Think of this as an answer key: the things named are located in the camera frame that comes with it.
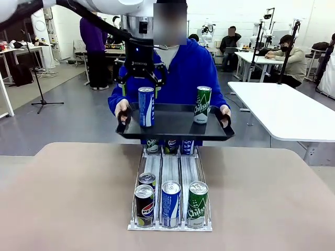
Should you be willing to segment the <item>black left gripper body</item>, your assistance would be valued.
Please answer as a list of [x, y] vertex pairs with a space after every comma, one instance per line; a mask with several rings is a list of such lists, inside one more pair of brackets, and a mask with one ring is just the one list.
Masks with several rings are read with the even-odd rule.
[[152, 39], [130, 38], [125, 41], [126, 58], [124, 78], [156, 78], [153, 61], [154, 44]]

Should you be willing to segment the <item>person's right hand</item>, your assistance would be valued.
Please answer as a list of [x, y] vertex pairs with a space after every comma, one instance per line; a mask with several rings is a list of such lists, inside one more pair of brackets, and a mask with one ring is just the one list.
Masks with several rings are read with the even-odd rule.
[[126, 99], [119, 101], [115, 108], [115, 116], [117, 117], [121, 111], [126, 111], [129, 106], [129, 102]]

